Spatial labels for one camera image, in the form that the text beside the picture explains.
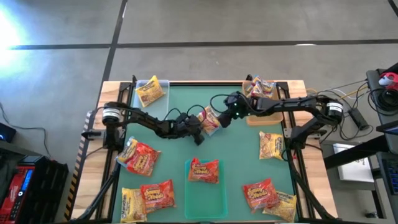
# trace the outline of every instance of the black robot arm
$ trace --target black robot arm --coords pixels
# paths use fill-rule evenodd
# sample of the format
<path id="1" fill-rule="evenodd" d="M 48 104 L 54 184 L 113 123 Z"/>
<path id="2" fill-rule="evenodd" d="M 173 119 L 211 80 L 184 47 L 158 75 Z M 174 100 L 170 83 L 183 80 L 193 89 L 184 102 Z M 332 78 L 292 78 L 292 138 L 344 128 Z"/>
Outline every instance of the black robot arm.
<path id="1" fill-rule="evenodd" d="M 337 125 L 342 120 L 343 105 L 327 96 L 307 96 L 272 100 L 268 98 L 246 98 L 240 92 L 230 94 L 224 104 L 227 110 L 222 112 L 218 120 L 223 128 L 231 124 L 232 119 L 244 118 L 249 115 L 270 116 L 276 112 L 307 111 L 314 117 L 303 126 L 292 128 L 289 143 L 292 148 L 303 149 L 307 137 L 324 125 Z"/>
<path id="2" fill-rule="evenodd" d="M 127 120 L 121 120 L 121 110 L 129 113 Z M 143 112 L 139 108 L 132 108 L 125 103 L 109 102 L 104 105 L 103 124 L 106 126 L 104 145 L 115 146 L 119 138 L 118 127 L 125 127 L 129 123 L 137 123 L 155 132 L 160 138 L 177 139 L 193 136 L 195 143 L 200 145 L 205 139 L 201 135 L 201 122 L 195 115 L 181 113 L 177 119 L 159 120 Z"/>

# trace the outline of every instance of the gray floor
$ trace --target gray floor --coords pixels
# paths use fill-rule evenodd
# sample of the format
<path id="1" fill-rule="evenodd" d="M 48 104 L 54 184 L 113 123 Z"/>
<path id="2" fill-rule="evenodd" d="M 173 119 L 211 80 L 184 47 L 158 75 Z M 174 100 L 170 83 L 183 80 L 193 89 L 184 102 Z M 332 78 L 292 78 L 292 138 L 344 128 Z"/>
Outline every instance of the gray floor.
<path id="1" fill-rule="evenodd" d="M 120 6 L 121 0 L 3 0 L 0 47 L 109 44 Z M 398 17 L 387 0 L 129 0 L 119 43 L 363 39 L 398 39 Z M 54 159 L 70 169 L 107 57 L 108 49 L 0 50 L 0 101 L 9 119 L 45 127 Z M 367 70 L 386 68 L 397 58 L 398 44 L 117 49 L 109 80 L 133 74 L 239 80 L 258 73 L 271 80 L 303 79 L 307 88 L 322 90 L 364 80 Z M 379 124 L 365 99 L 359 109 L 370 124 Z M 354 133 L 353 125 L 346 123 L 347 133 Z M 45 154 L 40 132 L 19 131 L 15 143 Z M 391 211 L 387 220 L 363 218 L 365 210 L 374 210 L 370 192 L 334 188 L 333 196 L 344 220 L 393 223 Z"/>

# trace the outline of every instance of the table frame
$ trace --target table frame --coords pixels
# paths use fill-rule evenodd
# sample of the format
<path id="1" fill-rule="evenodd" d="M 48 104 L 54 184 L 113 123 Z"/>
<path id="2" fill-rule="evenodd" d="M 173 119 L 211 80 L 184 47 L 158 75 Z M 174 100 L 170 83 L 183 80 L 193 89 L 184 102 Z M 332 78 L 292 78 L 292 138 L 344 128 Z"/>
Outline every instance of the table frame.
<path id="1" fill-rule="evenodd" d="M 119 86 L 119 93 L 117 96 L 118 101 L 122 102 L 126 102 L 127 104 L 131 103 L 131 96 L 132 96 L 132 91 L 135 87 L 135 83 L 136 83 L 136 78 L 133 76 L 133 80 L 132 82 L 120 82 L 120 86 Z M 241 86 L 242 85 L 242 81 L 177 81 L 177 82 L 170 82 L 170 86 Z M 290 97 L 290 93 L 289 93 L 289 86 L 287 82 L 278 82 L 278 95 L 281 97 L 282 94 L 285 97 Z M 287 128 L 289 125 L 290 127 L 295 126 L 296 124 L 296 120 L 294 118 L 294 113 L 293 112 L 286 112 L 284 113 L 284 118 L 289 117 L 289 120 L 287 121 L 286 119 L 283 120 L 282 122 L 282 126 L 284 128 Z M 88 117 L 86 119 L 86 124 L 85 124 L 85 131 L 89 129 L 89 127 L 93 127 L 95 126 L 95 121 L 96 118 L 99 118 L 98 115 L 97 116 L 92 116 L 91 114 L 88 114 Z M 69 203 L 67 203 L 67 211 L 65 212 L 65 219 L 69 220 L 71 215 L 72 215 L 72 209 L 73 209 L 73 204 L 75 202 L 76 197 L 73 197 L 76 195 L 77 192 L 77 187 L 79 185 L 80 182 L 80 177 L 78 177 L 78 174 L 81 174 L 81 170 L 83 168 L 84 165 L 84 158 L 86 151 L 87 151 L 87 147 L 88 147 L 88 141 L 86 141 L 85 139 L 81 140 L 81 144 L 80 144 L 80 148 L 79 148 L 79 154 L 78 154 L 78 158 L 80 157 L 79 160 L 79 167 L 78 170 L 79 172 L 74 172 L 73 174 L 73 178 L 72 178 L 72 184 L 71 184 L 71 189 L 73 187 L 73 192 L 70 192 L 71 194 L 69 195 L 68 199 L 71 199 L 71 201 Z M 105 161 L 105 167 L 104 167 L 104 172 L 103 172 L 103 180 L 101 185 L 104 184 L 105 180 L 107 179 L 106 177 L 109 176 L 109 170 L 113 161 L 115 153 L 112 151 L 107 151 L 107 155 L 106 155 L 106 161 Z M 287 154 L 288 159 L 289 160 L 293 160 L 293 156 L 292 154 L 288 153 Z M 304 159 L 303 159 L 303 154 L 301 150 L 297 151 L 297 161 L 295 161 L 295 165 L 296 168 L 299 168 L 298 170 L 300 171 L 300 175 L 303 177 L 303 180 L 305 182 L 305 184 L 307 186 L 309 186 L 308 184 L 308 178 L 307 178 L 307 171 L 305 169 L 305 164 L 304 164 Z M 118 182 L 118 177 L 116 178 L 116 184 L 114 184 L 112 186 L 111 189 L 111 195 L 110 195 L 110 199 L 109 199 L 109 203 L 108 203 L 108 214 L 107 214 L 107 218 L 103 218 L 102 217 L 102 210 L 103 210 L 103 206 L 104 206 L 104 200 L 102 200 L 102 202 L 100 203 L 100 205 L 98 206 L 95 218 L 97 222 L 100 221 L 104 221 L 104 222 L 109 222 L 109 219 L 112 217 L 113 214 L 113 204 L 115 201 L 115 196 L 116 196 L 116 185 Z M 316 217 L 318 216 L 318 214 L 315 214 L 314 210 L 313 210 L 313 206 L 310 203 L 310 201 L 306 198 L 305 202 L 301 202 L 300 201 L 300 194 L 302 194 L 302 190 L 300 187 L 297 186 L 296 181 L 293 179 L 292 177 L 292 184 L 293 184 L 293 189 L 294 189 L 294 194 L 297 195 L 298 198 L 298 204 L 297 204 L 297 215 L 299 217 L 299 220 L 306 220 L 306 221 L 312 221 L 312 220 L 317 220 Z M 304 213 L 306 213 L 309 218 L 304 218 Z"/>

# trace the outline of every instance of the transparent bin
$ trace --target transparent bin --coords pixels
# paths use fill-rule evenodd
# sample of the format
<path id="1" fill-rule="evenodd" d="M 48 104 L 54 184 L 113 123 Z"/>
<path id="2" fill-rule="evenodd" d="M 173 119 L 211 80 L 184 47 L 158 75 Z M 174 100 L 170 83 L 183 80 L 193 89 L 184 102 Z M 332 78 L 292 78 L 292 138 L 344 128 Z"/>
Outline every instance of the transparent bin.
<path id="1" fill-rule="evenodd" d="M 185 218 L 211 220 L 228 215 L 224 162 L 218 162 L 218 184 L 202 181 L 188 181 L 191 161 L 185 161 Z"/>
<path id="2" fill-rule="evenodd" d="M 246 96 L 249 92 L 246 91 L 246 88 L 251 84 L 251 81 L 244 81 L 242 83 L 242 92 Z M 279 100 L 277 88 L 274 88 L 272 91 L 273 100 Z M 246 117 L 246 122 L 249 126 L 260 126 L 260 125 L 274 125 L 279 124 L 283 120 L 283 114 L 281 112 L 274 113 L 270 116 L 257 117 L 254 115 L 250 115 Z"/>
<path id="3" fill-rule="evenodd" d="M 148 83 L 148 81 L 149 80 L 138 80 L 136 88 L 145 85 Z M 134 101 L 132 102 L 132 106 L 135 108 L 140 108 L 142 111 L 147 112 L 149 115 L 159 120 L 163 120 L 166 114 L 169 112 L 170 83 L 168 80 L 159 80 L 159 83 L 165 95 L 155 100 L 150 105 L 143 107 L 141 101 L 139 100 L 138 94 L 134 89 Z"/>

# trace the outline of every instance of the metal stand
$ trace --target metal stand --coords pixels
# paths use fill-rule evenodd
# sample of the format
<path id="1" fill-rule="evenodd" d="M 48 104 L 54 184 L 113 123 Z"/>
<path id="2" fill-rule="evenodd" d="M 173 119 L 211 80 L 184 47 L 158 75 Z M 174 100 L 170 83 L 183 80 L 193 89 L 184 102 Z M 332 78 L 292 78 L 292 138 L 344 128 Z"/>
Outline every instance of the metal stand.
<path id="1" fill-rule="evenodd" d="M 375 155 L 377 152 L 389 152 L 384 135 L 359 144 L 351 149 L 344 150 L 323 159 L 326 169 L 342 166 L 344 164 Z"/>

